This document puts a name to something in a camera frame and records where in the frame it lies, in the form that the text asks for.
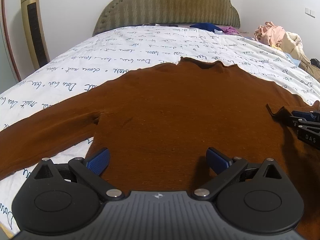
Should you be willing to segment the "brown knit sweater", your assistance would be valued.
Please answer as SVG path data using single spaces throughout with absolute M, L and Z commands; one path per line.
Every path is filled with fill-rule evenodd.
M 193 191 L 210 179 L 207 148 L 258 163 L 276 159 L 302 196 L 298 232 L 319 239 L 319 151 L 275 121 L 266 105 L 303 99 L 236 65 L 182 58 L 127 72 L 1 131 L 1 177 L 88 139 L 108 148 L 102 177 L 131 190 Z

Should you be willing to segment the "pink clothes pile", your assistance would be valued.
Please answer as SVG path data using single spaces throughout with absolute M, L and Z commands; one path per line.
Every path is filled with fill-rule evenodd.
M 254 38 L 256 41 L 271 47 L 280 47 L 282 39 L 286 31 L 283 27 L 265 22 L 264 25 L 259 25 L 255 30 Z

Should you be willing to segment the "khaki jacket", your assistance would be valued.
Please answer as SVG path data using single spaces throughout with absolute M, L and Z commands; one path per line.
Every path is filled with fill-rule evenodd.
M 307 72 L 314 79 L 319 82 L 320 79 L 320 70 L 319 70 L 319 61 L 317 59 L 307 59 L 303 58 L 299 64 L 299 68 Z

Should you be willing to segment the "cream quilted garment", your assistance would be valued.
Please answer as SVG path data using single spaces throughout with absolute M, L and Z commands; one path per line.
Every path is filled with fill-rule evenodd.
M 280 44 L 283 52 L 290 54 L 296 60 L 305 57 L 303 43 L 300 36 L 296 33 L 286 31 Z

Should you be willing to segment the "purple garment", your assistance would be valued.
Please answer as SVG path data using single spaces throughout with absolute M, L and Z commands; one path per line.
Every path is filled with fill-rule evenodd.
M 239 31 L 232 26 L 220 26 L 225 35 L 239 35 Z

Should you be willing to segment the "dark blue garment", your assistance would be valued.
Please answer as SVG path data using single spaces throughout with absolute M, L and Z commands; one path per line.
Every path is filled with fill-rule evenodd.
M 190 25 L 191 28 L 198 28 L 198 29 L 202 29 L 202 30 L 206 30 L 206 31 L 222 31 L 221 28 L 219 28 L 218 26 L 212 24 L 212 23 L 195 23 L 193 25 Z

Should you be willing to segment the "gold tower fan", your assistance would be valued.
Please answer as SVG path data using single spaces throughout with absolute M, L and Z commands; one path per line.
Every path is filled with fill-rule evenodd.
M 21 0 L 22 22 L 27 46 L 35 70 L 49 63 L 40 13 L 40 0 Z

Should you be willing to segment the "olive striped padded headboard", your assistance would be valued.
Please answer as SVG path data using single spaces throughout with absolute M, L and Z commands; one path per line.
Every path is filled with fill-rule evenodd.
M 231 0 L 112 0 L 100 14 L 93 35 L 144 24 L 212 23 L 240 27 Z

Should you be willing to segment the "white wall switch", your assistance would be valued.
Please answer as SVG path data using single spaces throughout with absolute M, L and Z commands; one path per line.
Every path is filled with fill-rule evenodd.
M 311 10 L 310 8 L 305 8 L 305 14 L 307 14 L 308 16 L 311 16 L 313 18 L 315 18 L 315 11 Z

